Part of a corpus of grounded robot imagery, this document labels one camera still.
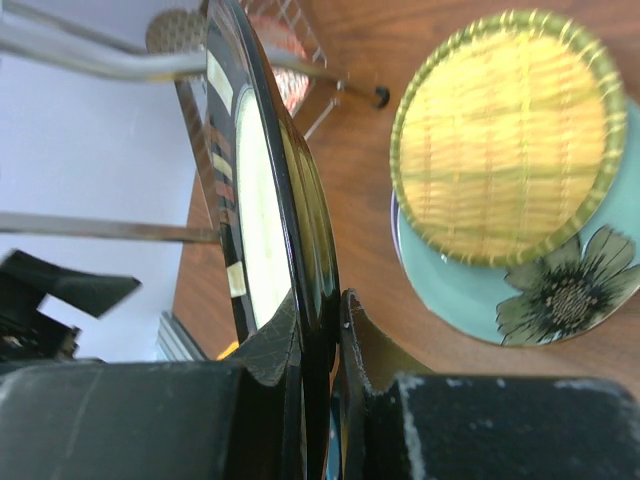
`flower pattern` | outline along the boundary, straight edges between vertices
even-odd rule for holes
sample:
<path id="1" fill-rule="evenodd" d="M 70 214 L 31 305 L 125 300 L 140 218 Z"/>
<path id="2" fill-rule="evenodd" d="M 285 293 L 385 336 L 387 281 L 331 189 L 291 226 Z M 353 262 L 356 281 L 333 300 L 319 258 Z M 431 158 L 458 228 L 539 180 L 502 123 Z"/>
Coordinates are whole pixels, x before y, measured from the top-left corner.
<path id="1" fill-rule="evenodd" d="M 538 260 L 507 268 L 505 281 L 522 294 L 500 303 L 503 345 L 550 343 L 601 323 L 640 287 L 633 240 L 608 226 L 591 237 L 584 255 L 578 235 Z"/>

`wooden table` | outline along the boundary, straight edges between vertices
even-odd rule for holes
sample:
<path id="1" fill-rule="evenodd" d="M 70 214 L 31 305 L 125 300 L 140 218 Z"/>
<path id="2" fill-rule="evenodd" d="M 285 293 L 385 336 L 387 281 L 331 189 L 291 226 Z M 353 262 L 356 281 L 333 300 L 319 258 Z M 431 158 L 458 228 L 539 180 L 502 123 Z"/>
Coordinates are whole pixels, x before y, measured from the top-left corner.
<path id="1" fill-rule="evenodd" d="M 640 100 L 640 2 L 637 0 L 307 0 L 328 57 L 355 75 L 391 88 L 376 113 L 344 101 L 314 133 L 310 147 L 324 183 L 338 250 L 342 288 L 355 287 L 378 325 L 436 371 L 576 374 L 609 377 L 640 398 L 640 295 L 612 319 L 565 343 L 532 349 L 468 338 L 420 302 L 391 240 L 389 136 L 399 99 L 415 70 L 450 34 L 507 8 L 553 8 L 574 17 L 609 46 L 629 94 Z M 193 225 L 205 225 L 196 188 Z M 211 356 L 235 339 L 228 286 L 215 247 L 185 247 L 176 312 Z"/>

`plate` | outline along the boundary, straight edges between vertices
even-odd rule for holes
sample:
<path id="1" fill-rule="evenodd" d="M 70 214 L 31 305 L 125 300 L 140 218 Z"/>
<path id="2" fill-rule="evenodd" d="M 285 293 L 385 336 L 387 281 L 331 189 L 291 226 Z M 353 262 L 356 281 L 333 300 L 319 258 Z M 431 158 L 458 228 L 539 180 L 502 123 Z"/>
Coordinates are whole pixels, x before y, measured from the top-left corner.
<path id="1" fill-rule="evenodd" d="M 479 340 L 535 346 L 594 328 L 633 296 L 640 287 L 640 110 L 633 100 L 627 108 L 627 144 L 609 194 L 577 235 L 532 263 L 463 265 L 429 248 L 397 213 L 396 251 L 434 314 Z"/>

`yellow woven tray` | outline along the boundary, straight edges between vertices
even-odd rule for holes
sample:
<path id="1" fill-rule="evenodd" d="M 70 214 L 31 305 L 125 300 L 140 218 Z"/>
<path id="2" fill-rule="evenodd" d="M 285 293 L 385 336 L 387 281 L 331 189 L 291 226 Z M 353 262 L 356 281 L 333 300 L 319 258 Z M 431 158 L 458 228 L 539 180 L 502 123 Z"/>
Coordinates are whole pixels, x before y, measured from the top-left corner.
<path id="1" fill-rule="evenodd" d="M 596 38 L 549 12 L 505 12 L 457 32 L 415 74 L 393 125 L 393 187 L 443 254 L 525 263 L 598 208 L 625 129 L 623 87 Z"/>

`bamboo basket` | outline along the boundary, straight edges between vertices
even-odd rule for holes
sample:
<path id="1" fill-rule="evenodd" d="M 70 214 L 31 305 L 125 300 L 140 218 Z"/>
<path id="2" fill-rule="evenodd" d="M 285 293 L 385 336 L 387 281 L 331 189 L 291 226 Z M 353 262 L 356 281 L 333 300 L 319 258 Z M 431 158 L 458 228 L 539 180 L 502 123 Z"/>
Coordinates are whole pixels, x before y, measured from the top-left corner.
<path id="1" fill-rule="evenodd" d="M 393 125 L 393 187 L 442 254 L 522 264 L 596 211 L 625 130 L 620 76 L 595 37 L 550 12 L 505 12 L 454 34 L 415 74 Z"/>

